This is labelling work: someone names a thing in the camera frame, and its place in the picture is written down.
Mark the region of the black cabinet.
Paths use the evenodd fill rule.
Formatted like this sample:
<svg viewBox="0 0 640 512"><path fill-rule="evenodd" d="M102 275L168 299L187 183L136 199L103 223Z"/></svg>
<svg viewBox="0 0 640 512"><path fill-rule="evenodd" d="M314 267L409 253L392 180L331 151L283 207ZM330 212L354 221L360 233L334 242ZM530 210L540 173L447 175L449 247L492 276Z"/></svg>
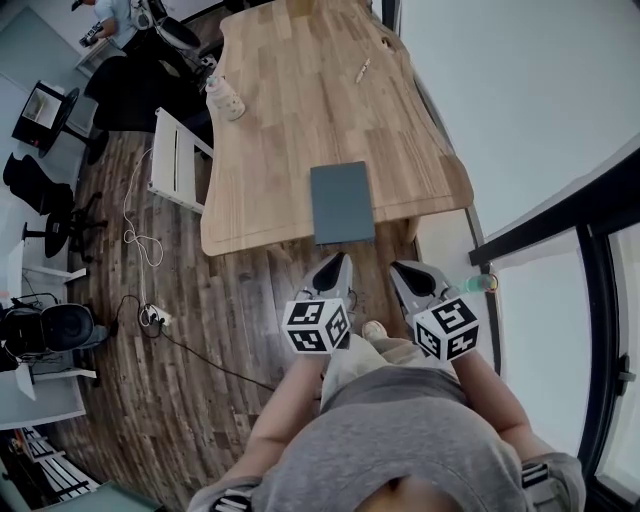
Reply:
<svg viewBox="0 0 640 512"><path fill-rule="evenodd" d="M65 129L79 93L74 88L62 94L38 81L18 117L12 137L37 148L40 156L46 155Z"/></svg>

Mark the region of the white spotted bottle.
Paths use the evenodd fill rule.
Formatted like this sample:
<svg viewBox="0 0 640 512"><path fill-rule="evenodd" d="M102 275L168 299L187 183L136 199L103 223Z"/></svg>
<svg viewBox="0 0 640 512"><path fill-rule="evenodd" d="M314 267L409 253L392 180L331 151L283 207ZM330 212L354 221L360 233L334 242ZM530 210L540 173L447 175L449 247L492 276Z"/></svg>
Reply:
<svg viewBox="0 0 640 512"><path fill-rule="evenodd" d="M224 76L210 75L205 91L207 106L217 109L227 120L237 120L245 113L245 104Z"/></svg>

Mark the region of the grey notebook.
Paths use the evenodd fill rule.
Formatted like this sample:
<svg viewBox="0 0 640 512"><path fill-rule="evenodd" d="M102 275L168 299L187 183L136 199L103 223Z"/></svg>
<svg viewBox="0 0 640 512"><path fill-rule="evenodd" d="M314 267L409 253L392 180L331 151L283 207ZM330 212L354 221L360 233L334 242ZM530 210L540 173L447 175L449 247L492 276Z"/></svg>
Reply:
<svg viewBox="0 0 640 512"><path fill-rule="evenodd" d="M316 245L372 241L373 208L364 161L310 169Z"/></svg>

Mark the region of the white power strip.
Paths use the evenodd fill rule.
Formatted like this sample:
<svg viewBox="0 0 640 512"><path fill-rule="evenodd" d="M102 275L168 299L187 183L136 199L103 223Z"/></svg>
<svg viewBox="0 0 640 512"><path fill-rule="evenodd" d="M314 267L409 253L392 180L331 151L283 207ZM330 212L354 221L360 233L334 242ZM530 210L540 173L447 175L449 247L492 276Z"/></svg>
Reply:
<svg viewBox="0 0 640 512"><path fill-rule="evenodd" d="M139 320L143 327L148 327L153 324L169 326L173 321L173 317L156 305L145 304L141 308Z"/></svg>

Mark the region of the black window frame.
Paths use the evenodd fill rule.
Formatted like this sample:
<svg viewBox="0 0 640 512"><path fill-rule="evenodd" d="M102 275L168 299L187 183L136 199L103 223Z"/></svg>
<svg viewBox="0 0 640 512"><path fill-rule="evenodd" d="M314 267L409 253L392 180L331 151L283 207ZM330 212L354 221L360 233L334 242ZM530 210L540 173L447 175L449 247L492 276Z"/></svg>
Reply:
<svg viewBox="0 0 640 512"><path fill-rule="evenodd" d="M569 229L577 234L591 334L588 400L578 450L587 484L588 512L640 512L640 492L625 489L604 473L614 429L621 420L622 401L632 385L640 384L640 368L632 367L623 347L622 320L629 310L622 299L622 256L614 251L612 242L614 236L631 227L640 227L640 142L627 149L618 162L605 164L602 173L576 191L469 254L471 264L485 267ZM617 361L625 353L636 380L618 397Z"/></svg>

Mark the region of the person's grey shirt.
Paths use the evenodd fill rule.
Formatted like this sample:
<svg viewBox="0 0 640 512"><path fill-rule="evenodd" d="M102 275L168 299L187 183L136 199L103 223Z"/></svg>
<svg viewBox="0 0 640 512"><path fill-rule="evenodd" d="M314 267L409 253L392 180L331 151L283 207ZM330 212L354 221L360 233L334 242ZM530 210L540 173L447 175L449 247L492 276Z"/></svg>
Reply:
<svg viewBox="0 0 640 512"><path fill-rule="evenodd" d="M583 512L579 461L521 460L454 378L386 366L339 390L262 476L199 491L189 512L355 512L383 485L419 479L461 512Z"/></svg>

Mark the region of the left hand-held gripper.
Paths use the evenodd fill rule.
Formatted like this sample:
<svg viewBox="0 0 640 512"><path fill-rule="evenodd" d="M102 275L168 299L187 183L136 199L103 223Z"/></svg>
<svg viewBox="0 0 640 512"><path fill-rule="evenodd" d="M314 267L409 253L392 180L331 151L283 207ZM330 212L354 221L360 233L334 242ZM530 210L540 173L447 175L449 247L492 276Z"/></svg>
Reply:
<svg viewBox="0 0 640 512"><path fill-rule="evenodd" d="M299 292L315 299L288 301L281 322L296 354L331 355L349 348L351 321L343 299L352 280L353 263L345 252L327 256L305 275Z"/></svg>

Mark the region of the wooden table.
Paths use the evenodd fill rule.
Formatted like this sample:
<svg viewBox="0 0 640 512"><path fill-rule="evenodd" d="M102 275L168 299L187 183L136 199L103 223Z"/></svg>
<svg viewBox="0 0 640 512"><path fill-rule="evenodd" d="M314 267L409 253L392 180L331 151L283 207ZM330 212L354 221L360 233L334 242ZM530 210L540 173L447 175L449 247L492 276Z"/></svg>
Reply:
<svg viewBox="0 0 640 512"><path fill-rule="evenodd" d="M317 166L364 161L378 223L472 204L466 169L420 98L407 49L366 0L272 0L220 29L216 74L245 113L229 121L210 112L205 254L310 236Z"/></svg>

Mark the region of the white slatted bench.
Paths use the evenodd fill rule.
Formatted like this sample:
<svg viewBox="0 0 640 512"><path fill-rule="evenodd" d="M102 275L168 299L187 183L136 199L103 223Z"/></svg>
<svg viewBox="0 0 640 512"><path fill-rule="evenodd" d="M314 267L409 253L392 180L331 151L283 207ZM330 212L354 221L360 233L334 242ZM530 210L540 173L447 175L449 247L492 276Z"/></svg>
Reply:
<svg viewBox="0 0 640 512"><path fill-rule="evenodd" d="M34 427L14 430L21 451L40 469L58 502L95 492L100 483L79 469Z"/></svg>

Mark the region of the person's beige trousers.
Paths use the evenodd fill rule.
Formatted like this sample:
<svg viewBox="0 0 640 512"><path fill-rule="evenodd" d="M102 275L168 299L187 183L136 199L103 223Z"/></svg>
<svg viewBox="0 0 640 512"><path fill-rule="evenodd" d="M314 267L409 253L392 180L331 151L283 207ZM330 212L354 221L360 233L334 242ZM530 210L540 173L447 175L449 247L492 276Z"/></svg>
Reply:
<svg viewBox="0 0 640 512"><path fill-rule="evenodd" d="M324 376L320 412L353 404L439 398L466 405L448 363L400 338L368 341L352 335L347 349L333 353Z"/></svg>

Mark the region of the white desk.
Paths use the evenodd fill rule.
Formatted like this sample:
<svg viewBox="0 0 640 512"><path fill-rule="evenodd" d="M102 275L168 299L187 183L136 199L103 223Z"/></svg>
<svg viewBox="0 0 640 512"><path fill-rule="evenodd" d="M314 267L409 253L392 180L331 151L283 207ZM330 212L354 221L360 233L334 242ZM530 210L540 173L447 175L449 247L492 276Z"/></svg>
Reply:
<svg viewBox="0 0 640 512"><path fill-rule="evenodd" d="M88 275L82 267L75 271L48 266L42 259L25 256L23 241L0 262L0 305L10 306L23 295L28 277L44 286L56 298L67 299L67 285ZM51 363L21 362L11 371L0 372L0 430L34 427L83 416L86 409L79 388L81 378L98 379L94 370L73 365L70 353Z"/></svg>

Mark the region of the glass desk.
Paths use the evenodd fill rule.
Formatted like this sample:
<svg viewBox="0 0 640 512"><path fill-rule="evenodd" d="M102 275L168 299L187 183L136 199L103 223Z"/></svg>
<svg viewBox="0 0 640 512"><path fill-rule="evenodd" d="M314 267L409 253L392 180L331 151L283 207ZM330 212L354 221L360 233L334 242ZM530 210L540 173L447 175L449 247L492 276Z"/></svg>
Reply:
<svg viewBox="0 0 640 512"><path fill-rule="evenodd" d="M114 482L56 503L40 512L166 512L165 507L145 496L131 492Z"/></svg>

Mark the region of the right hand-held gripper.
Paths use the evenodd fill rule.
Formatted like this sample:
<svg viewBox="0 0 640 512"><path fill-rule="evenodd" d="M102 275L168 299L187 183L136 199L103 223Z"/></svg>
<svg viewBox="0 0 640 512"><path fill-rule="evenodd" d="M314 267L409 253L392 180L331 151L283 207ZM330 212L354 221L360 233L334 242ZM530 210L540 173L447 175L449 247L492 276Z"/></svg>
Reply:
<svg viewBox="0 0 640 512"><path fill-rule="evenodd" d="M439 268L419 261L394 261L390 278L404 319L413 326L414 340L428 356L453 361L476 348L479 321L462 297L426 309L431 297L440 297L451 287Z"/></svg>

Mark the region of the white chair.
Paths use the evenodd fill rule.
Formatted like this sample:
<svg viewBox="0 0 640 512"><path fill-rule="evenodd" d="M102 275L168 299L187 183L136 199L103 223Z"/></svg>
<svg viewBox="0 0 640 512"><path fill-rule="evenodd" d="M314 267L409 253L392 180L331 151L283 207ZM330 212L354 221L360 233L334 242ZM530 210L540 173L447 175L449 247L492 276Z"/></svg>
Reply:
<svg viewBox="0 0 640 512"><path fill-rule="evenodd" d="M148 190L201 215L204 203L198 200L196 154L206 162L214 156L213 148L163 108L155 115Z"/></svg>

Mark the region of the black office chair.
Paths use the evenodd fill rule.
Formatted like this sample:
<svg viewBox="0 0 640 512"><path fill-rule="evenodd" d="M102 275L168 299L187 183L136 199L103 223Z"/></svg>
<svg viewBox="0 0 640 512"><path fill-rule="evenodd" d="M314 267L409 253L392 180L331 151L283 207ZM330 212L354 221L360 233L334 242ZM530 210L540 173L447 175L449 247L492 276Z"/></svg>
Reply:
<svg viewBox="0 0 640 512"><path fill-rule="evenodd" d="M92 205L103 197L101 191L93 193L84 207L77 208L71 187L53 182L30 155L19 160L11 154L4 168L3 181L14 196L40 216L46 216L42 231L30 230L28 223L24 224L22 242L29 238L43 239L47 258L57 255L69 243L68 249L79 253L83 262L94 261L86 254L84 233L108 226L107 220L93 222L89 218Z"/></svg>

